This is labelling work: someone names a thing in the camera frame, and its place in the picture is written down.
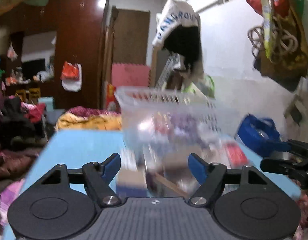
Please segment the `dark red box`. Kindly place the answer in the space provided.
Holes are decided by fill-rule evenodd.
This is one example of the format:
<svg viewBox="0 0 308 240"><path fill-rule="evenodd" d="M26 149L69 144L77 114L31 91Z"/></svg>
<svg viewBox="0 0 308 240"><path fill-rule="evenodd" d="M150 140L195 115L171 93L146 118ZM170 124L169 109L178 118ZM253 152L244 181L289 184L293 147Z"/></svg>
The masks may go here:
<svg viewBox="0 0 308 240"><path fill-rule="evenodd" d="M146 184L153 197L188 198L199 188L189 170L188 157L186 152L144 157Z"/></svg>

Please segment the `red white tissue pack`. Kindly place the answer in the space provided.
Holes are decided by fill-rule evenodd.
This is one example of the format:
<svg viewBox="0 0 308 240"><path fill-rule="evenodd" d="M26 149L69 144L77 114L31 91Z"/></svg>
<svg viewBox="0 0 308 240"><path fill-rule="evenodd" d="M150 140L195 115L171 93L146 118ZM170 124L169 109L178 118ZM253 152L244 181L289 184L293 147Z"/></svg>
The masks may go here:
<svg viewBox="0 0 308 240"><path fill-rule="evenodd" d="M225 142L225 151L232 168L240 168L249 163L239 144L234 141Z"/></svg>

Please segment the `blue box with cardboard flap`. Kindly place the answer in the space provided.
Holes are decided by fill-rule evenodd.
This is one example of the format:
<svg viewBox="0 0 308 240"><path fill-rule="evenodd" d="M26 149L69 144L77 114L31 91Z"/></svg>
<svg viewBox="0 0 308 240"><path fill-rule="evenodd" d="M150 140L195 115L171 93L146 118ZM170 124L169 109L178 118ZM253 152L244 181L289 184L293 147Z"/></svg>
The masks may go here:
<svg viewBox="0 0 308 240"><path fill-rule="evenodd" d="M147 197L145 170L137 166L135 154L128 149L121 149L121 168L116 176L116 192L123 199L127 197Z"/></svg>

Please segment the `blue fabric bag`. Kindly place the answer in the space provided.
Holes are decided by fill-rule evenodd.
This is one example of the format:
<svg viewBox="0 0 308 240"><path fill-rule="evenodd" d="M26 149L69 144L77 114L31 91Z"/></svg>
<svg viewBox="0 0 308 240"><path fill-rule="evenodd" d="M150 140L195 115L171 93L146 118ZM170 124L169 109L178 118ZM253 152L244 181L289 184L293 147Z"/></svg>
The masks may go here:
<svg viewBox="0 0 308 240"><path fill-rule="evenodd" d="M291 150L286 141L281 141L281 135L271 118L246 115L238 128L236 138L263 158L270 157L274 152Z"/></svg>

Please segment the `yellow orange blanket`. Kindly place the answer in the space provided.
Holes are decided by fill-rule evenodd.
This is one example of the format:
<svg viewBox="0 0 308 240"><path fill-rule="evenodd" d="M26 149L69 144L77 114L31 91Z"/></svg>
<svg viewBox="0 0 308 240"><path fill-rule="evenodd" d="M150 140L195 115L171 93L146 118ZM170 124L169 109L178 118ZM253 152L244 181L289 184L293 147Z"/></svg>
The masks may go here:
<svg viewBox="0 0 308 240"><path fill-rule="evenodd" d="M93 108L74 107L62 114L55 130L121 131L121 114Z"/></svg>

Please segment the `clear plastic laundry basket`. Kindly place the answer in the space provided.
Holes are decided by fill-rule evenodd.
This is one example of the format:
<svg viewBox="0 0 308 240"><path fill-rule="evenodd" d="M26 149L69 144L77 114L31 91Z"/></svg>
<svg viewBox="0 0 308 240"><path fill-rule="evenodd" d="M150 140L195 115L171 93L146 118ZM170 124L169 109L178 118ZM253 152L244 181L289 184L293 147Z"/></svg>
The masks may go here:
<svg viewBox="0 0 308 240"><path fill-rule="evenodd" d="M236 110L214 99L173 90L119 87L115 91L126 148L145 169L146 155L195 153L208 163L231 167L225 142L234 141Z"/></svg>

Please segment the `green white shopping bag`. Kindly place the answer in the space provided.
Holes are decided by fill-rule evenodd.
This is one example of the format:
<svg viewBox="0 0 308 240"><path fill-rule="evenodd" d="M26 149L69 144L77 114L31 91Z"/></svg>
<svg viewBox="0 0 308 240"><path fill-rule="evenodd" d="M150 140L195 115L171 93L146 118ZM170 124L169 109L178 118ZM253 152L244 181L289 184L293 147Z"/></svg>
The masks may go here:
<svg viewBox="0 0 308 240"><path fill-rule="evenodd" d="M183 85L183 93L191 93L206 98L215 98L215 83L211 76L204 74L202 79L197 79L189 85Z"/></svg>

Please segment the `pink floral blanket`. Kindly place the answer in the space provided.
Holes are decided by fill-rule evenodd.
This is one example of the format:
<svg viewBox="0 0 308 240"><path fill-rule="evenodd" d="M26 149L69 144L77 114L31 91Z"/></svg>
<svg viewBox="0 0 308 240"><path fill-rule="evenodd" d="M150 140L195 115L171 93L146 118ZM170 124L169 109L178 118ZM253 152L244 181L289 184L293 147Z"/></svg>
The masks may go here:
<svg viewBox="0 0 308 240"><path fill-rule="evenodd" d="M12 182L0 193L0 235L7 224L7 212L12 202L19 196L25 179Z"/></svg>

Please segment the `orange white hanging bag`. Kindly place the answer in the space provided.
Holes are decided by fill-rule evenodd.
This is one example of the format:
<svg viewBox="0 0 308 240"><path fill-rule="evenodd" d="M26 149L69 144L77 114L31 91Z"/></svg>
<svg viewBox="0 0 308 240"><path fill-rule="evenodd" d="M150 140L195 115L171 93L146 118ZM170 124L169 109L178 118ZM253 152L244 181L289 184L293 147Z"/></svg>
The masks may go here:
<svg viewBox="0 0 308 240"><path fill-rule="evenodd" d="M61 83L64 90L68 92L78 92L82 87L82 67L80 64L64 62Z"/></svg>

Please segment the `pink foam mat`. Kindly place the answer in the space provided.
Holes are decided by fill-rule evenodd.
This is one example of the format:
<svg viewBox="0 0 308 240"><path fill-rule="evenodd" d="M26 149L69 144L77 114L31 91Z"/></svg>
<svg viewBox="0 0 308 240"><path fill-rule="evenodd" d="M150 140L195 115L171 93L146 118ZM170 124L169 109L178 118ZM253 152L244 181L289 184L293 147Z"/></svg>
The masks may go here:
<svg viewBox="0 0 308 240"><path fill-rule="evenodd" d="M149 84L150 67L142 64L112 64L111 84L115 87L134 86L147 87Z"/></svg>

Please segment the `hanging brown bag bundle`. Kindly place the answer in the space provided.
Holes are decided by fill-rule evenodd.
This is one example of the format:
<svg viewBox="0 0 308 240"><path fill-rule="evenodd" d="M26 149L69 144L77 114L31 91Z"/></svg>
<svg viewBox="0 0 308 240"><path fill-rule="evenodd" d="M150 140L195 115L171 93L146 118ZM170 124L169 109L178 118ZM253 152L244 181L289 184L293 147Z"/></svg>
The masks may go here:
<svg viewBox="0 0 308 240"><path fill-rule="evenodd" d="M247 37L253 67L289 92L308 75L308 43L302 23L305 0L246 0L263 17Z"/></svg>

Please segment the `dark red wooden wardrobe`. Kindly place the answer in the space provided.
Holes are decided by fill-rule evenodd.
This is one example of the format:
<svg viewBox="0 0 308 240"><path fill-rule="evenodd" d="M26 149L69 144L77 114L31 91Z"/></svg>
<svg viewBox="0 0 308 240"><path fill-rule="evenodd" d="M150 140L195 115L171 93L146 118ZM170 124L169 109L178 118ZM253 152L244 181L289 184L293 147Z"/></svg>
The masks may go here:
<svg viewBox="0 0 308 240"><path fill-rule="evenodd" d="M107 0L49 0L47 5L17 5L0 16L1 68L17 67L30 86L52 97L57 108L100 105L102 47ZM81 89L62 85L63 65L80 64Z"/></svg>

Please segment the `brown wooden door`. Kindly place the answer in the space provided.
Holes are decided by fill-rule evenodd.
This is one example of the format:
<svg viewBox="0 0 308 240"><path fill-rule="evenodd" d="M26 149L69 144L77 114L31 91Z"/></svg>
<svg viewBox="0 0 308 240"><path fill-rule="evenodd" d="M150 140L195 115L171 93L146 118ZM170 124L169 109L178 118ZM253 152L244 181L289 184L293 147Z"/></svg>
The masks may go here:
<svg viewBox="0 0 308 240"><path fill-rule="evenodd" d="M146 64L150 12L112 7L113 62Z"/></svg>

